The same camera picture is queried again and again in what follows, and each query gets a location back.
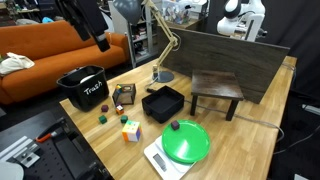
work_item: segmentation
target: green plate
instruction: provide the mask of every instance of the green plate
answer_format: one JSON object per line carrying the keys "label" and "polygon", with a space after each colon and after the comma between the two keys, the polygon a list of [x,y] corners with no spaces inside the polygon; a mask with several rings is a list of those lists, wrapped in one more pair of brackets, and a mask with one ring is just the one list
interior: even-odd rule
{"label": "green plate", "polygon": [[169,158],[180,163],[194,163],[209,152],[210,139],[205,129],[190,120],[178,120],[180,128],[169,124],[162,133],[162,147]]}

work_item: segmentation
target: white scale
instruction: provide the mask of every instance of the white scale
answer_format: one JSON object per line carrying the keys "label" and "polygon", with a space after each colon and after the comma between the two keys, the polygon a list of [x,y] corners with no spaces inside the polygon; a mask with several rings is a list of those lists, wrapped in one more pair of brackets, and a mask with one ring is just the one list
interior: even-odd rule
{"label": "white scale", "polygon": [[193,164],[180,164],[172,161],[162,148],[162,136],[158,137],[152,144],[144,149],[153,167],[158,171],[162,179],[181,179]]}

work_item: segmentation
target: lamp arm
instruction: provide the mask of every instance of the lamp arm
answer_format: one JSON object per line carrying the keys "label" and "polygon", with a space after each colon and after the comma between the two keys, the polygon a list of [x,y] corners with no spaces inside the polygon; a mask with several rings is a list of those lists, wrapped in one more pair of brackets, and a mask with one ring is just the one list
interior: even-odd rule
{"label": "lamp arm", "polygon": [[161,65],[163,60],[167,57],[167,55],[172,50],[172,48],[178,45],[178,40],[176,37],[173,36],[171,30],[169,29],[168,25],[166,24],[163,17],[161,16],[160,11],[158,10],[157,6],[152,2],[152,0],[146,0],[145,5],[150,7],[152,14],[155,16],[160,27],[162,28],[162,30],[164,31],[164,33],[167,35],[169,39],[169,44],[163,50],[163,52],[161,53],[161,55],[157,60],[156,68],[157,70],[159,70],[159,66]]}

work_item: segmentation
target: dark wooden board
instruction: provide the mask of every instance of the dark wooden board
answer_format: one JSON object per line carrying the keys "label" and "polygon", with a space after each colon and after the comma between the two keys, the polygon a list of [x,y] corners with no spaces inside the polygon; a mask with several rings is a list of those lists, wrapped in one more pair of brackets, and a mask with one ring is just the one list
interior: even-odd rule
{"label": "dark wooden board", "polygon": [[[173,29],[181,38],[163,66],[192,76],[192,70],[233,72],[246,100],[260,103],[289,48],[231,39],[196,31]],[[159,53],[169,40],[158,28]]]}

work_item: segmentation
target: lamp base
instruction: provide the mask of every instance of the lamp base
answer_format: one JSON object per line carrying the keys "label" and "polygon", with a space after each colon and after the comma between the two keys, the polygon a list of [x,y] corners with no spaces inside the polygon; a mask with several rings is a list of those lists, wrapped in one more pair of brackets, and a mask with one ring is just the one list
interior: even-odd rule
{"label": "lamp base", "polygon": [[170,82],[174,79],[174,75],[172,74],[172,72],[168,72],[168,71],[159,71],[158,76],[157,74],[153,74],[152,79],[155,79],[155,77],[158,77],[156,79],[156,82],[159,82],[159,83]]}

